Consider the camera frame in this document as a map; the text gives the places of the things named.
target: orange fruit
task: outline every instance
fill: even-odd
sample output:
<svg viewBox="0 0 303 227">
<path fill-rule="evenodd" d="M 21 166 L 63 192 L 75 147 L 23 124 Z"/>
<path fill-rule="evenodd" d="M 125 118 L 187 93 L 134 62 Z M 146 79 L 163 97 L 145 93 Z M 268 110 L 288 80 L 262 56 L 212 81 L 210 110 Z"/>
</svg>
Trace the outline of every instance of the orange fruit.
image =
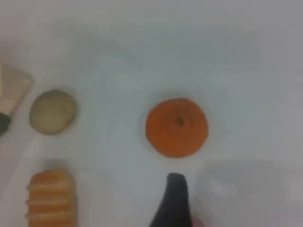
<svg viewBox="0 0 303 227">
<path fill-rule="evenodd" d="M 145 132 L 159 153 L 179 158 L 199 150 L 208 136 L 208 123 L 203 110 L 193 101 L 169 99 L 149 113 Z"/>
</svg>

